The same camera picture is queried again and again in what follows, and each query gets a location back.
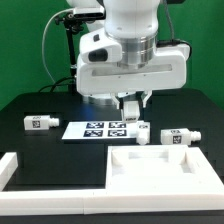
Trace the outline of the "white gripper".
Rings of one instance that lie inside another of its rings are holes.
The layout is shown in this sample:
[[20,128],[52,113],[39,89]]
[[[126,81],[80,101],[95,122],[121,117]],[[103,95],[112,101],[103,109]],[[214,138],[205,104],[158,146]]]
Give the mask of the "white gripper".
[[84,63],[78,58],[77,91],[82,95],[111,94],[118,110],[118,93],[140,92],[143,107],[153,90],[181,88],[186,83],[187,44],[158,48],[154,57],[141,68],[121,68],[113,63]]

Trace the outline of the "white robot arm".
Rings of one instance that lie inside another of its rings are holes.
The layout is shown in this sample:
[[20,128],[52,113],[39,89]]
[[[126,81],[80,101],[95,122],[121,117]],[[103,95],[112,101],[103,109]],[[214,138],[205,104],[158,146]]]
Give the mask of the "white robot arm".
[[182,87],[190,47],[157,42],[157,9],[166,0],[66,0],[86,18],[81,37],[77,91],[107,97],[119,109],[145,106],[154,90]]

